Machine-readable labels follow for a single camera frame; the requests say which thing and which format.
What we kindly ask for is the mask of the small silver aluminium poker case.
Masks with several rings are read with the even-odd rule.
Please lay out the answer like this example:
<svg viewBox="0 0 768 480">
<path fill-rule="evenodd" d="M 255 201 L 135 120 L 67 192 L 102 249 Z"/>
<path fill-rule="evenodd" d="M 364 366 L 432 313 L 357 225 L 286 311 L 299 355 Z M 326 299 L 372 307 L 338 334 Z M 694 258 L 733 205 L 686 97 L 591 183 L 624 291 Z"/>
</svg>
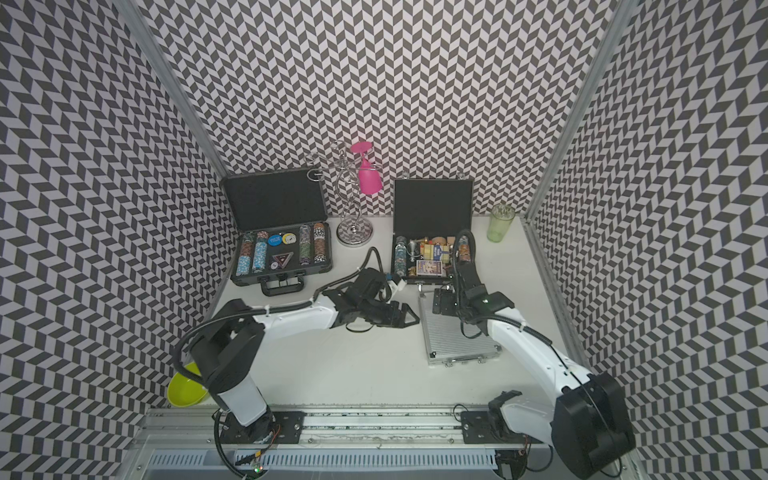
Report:
<svg viewBox="0 0 768 480">
<path fill-rule="evenodd" d="M 502 347 L 476 326 L 465 325 L 456 316 L 453 292 L 440 288 L 420 292 L 420 325 L 430 366 L 451 367 L 457 363 L 484 363 L 497 358 Z"/>
</svg>

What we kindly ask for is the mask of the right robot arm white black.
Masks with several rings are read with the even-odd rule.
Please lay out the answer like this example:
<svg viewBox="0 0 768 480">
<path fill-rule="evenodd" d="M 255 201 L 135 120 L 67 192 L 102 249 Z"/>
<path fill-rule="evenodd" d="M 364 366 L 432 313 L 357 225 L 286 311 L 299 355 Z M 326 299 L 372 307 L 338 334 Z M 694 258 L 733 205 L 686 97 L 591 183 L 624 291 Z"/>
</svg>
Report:
<svg viewBox="0 0 768 480">
<path fill-rule="evenodd" d="M 511 299 L 489 292 L 475 253 L 472 232 L 459 231 L 450 261 L 455 314 L 509 352 L 544 393 L 542 400 L 527 400 L 519 391 L 497 396 L 488 405 L 497 431 L 548 445 L 579 479 L 621 463 L 636 447 L 623 387 L 611 374 L 596 374 L 569 358 Z"/>
</svg>

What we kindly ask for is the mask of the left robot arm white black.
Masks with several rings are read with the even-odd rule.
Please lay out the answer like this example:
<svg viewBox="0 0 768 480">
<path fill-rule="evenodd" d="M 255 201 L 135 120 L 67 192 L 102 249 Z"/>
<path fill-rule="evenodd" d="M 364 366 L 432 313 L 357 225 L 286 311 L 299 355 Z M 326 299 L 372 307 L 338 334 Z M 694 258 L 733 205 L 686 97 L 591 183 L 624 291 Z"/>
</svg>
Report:
<svg viewBox="0 0 768 480">
<path fill-rule="evenodd" d="M 309 300 L 276 307 L 240 306 L 184 333 L 171 363 L 201 385 L 219 407 L 215 431 L 256 443 L 278 435 L 278 423 L 252 376 L 259 349 L 284 338 L 346 327 L 362 320 L 372 327 L 405 329 L 420 323 L 406 303 L 394 299 L 383 267 L 364 262 L 331 281 Z"/>
</svg>

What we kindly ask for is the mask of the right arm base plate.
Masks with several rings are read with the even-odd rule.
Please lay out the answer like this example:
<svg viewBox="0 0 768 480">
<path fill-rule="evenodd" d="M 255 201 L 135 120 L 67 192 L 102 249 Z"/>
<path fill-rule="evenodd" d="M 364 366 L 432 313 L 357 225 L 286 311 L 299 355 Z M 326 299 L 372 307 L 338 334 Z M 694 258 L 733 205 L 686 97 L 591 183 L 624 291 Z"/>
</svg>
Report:
<svg viewBox="0 0 768 480">
<path fill-rule="evenodd" d="M 460 423 L 465 444 L 541 444 L 541 441 L 508 428 L 500 413 L 464 410 L 453 414 Z"/>
</svg>

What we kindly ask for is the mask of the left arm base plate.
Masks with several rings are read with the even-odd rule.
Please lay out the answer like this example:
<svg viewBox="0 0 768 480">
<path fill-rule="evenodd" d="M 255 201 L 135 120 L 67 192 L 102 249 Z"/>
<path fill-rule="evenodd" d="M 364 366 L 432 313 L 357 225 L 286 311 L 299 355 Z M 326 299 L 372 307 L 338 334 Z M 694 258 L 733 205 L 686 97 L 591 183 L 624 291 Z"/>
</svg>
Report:
<svg viewBox="0 0 768 480">
<path fill-rule="evenodd" d="M 248 426 L 241 425 L 233 413 L 228 413 L 220 430 L 223 444 L 298 444 L 304 427 L 304 411 L 270 410 Z"/>
</svg>

